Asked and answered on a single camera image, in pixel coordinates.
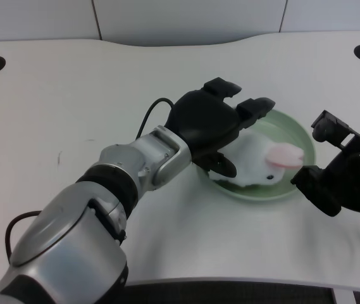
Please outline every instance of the black cable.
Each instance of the black cable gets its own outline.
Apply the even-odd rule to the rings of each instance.
[[[142,135],[144,125],[146,124],[147,119],[149,118],[149,115],[153,111],[154,107],[157,106],[161,102],[168,103],[169,106],[171,107],[171,109],[174,107],[173,102],[171,100],[169,100],[168,98],[159,98],[155,102],[153,102],[152,105],[150,106],[150,108],[148,109],[148,111],[146,112],[146,115],[144,115],[142,124],[140,125],[140,128],[139,128],[139,132],[136,135],[136,139],[138,139]]]
[[[14,218],[9,224],[7,229],[5,230],[5,251],[7,253],[7,259],[9,262],[9,258],[11,257],[12,251],[11,251],[11,231],[13,230],[13,227],[16,223],[18,223],[20,220],[26,219],[27,217],[36,217],[40,214],[40,211],[31,211],[27,213],[23,213],[16,218]]]

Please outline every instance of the green plate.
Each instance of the green plate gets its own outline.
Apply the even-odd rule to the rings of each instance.
[[[290,143],[305,151],[304,165],[314,165],[316,153],[311,136],[292,117],[276,110],[271,110],[266,117],[258,120],[250,129],[262,133],[277,143]],[[251,201],[269,201],[284,198],[297,190],[290,183],[298,170],[286,170],[283,179],[272,186],[247,186],[239,187],[225,181],[213,181],[223,192],[237,198]],[[207,173],[202,171],[204,178],[209,178]]]

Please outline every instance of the floor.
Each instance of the floor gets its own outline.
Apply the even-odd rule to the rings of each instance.
[[[355,292],[357,304],[360,293]],[[332,290],[256,282],[179,282],[126,287],[119,304],[334,304]]]

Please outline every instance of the pink rabbit ear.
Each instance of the pink rabbit ear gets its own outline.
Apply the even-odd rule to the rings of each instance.
[[[304,150],[292,144],[275,144],[266,154],[266,161],[281,168],[300,168],[303,164]]]

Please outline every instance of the white plush toy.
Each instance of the white plush toy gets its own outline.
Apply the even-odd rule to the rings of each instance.
[[[273,185],[279,182],[285,169],[300,168],[304,151],[286,142],[273,142],[268,137],[245,130],[229,145],[218,150],[237,169],[234,178],[209,171],[214,181],[228,181],[240,187],[249,185]]]

